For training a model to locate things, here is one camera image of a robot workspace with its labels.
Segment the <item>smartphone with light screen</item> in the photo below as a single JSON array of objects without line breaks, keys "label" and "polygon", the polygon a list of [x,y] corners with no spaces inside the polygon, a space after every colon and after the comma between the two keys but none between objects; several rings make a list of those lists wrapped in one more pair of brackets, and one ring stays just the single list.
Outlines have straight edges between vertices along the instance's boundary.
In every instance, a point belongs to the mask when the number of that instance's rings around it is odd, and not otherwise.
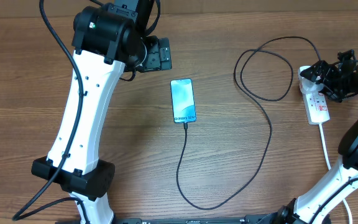
[{"label": "smartphone with light screen", "polygon": [[191,79],[172,80],[170,82],[173,120],[175,123],[196,121],[196,108]]}]

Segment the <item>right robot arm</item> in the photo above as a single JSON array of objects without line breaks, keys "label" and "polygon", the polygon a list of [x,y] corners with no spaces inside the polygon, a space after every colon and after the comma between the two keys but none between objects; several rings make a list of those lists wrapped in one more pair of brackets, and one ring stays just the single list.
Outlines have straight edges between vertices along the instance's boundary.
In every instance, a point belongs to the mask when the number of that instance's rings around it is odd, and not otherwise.
[{"label": "right robot arm", "polygon": [[[320,60],[298,70],[304,101],[314,107],[308,114],[322,110],[322,96],[335,102],[358,95],[358,59],[353,50],[339,52],[332,64]],[[278,212],[264,217],[270,223],[330,223],[328,215],[348,195],[358,189],[358,120],[338,145],[335,165],[304,195],[294,198]]]}]

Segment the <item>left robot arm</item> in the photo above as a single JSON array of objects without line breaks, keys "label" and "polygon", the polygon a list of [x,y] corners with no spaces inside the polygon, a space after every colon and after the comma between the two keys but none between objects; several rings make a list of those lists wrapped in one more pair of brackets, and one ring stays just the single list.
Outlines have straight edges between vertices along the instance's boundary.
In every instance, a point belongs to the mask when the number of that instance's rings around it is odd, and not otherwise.
[{"label": "left robot arm", "polygon": [[57,138],[32,173],[57,183],[76,203],[82,223],[112,223],[108,189],[114,164],[99,158],[99,141],[113,91],[124,73],[169,70],[169,41],[153,35],[149,18],[159,1],[94,1],[73,21],[70,92]]}]

